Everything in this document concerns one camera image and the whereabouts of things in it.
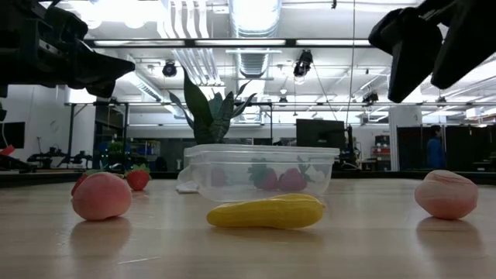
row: plastic container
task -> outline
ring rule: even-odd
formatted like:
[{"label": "plastic container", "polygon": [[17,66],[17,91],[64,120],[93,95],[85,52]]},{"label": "plastic container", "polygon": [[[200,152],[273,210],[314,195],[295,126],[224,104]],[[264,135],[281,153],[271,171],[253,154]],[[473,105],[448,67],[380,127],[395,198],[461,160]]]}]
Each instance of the plastic container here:
[{"label": "plastic container", "polygon": [[241,202],[287,193],[323,194],[339,156],[334,148],[212,144],[184,150],[204,197]]}]

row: wall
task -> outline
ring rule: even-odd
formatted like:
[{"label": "wall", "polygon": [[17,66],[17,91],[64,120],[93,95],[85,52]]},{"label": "wall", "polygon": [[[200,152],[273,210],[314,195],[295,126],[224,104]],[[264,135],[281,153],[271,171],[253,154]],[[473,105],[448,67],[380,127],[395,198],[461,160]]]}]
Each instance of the wall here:
[{"label": "wall", "polygon": [[[71,108],[64,103],[70,97],[81,97],[86,91],[73,91],[61,86],[45,88],[39,85],[11,85],[9,96],[2,100],[7,110],[5,122],[25,122],[25,145],[16,150],[14,158],[26,161],[29,156],[47,152],[51,146],[58,146],[67,152]],[[93,150],[95,107],[86,107],[74,118],[73,152]]]}]

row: black monitor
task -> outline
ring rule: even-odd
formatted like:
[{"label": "black monitor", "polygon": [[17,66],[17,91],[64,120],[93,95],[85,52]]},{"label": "black monitor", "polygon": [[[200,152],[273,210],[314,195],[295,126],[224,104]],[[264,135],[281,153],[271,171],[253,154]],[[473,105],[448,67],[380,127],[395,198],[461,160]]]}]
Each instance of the black monitor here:
[{"label": "black monitor", "polygon": [[296,143],[304,147],[329,147],[346,149],[343,121],[313,119],[296,120]]}]

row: pink peach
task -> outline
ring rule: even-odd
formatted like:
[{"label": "pink peach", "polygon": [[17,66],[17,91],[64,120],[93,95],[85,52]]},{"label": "pink peach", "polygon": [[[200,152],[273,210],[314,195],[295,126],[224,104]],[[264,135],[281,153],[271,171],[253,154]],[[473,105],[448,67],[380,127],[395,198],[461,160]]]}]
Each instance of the pink peach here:
[{"label": "pink peach", "polygon": [[98,221],[126,213],[131,197],[123,179],[110,173],[93,174],[77,188],[72,207],[83,219]]},{"label": "pink peach", "polygon": [[427,174],[415,190],[418,205],[439,219],[467,216],[477,207],[478,188],[469,179],[447,170]]}]

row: person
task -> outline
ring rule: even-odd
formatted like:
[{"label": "person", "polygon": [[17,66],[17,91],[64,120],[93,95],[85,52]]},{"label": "person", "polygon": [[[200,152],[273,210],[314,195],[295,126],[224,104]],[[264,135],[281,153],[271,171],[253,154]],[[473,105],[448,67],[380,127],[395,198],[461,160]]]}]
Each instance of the person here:
[{"label": "person", "polygon": [[427,142],[427,164],[433,169],[446,168],[446,158],[441,142],[441,126],[431,127],[432,138]]}]

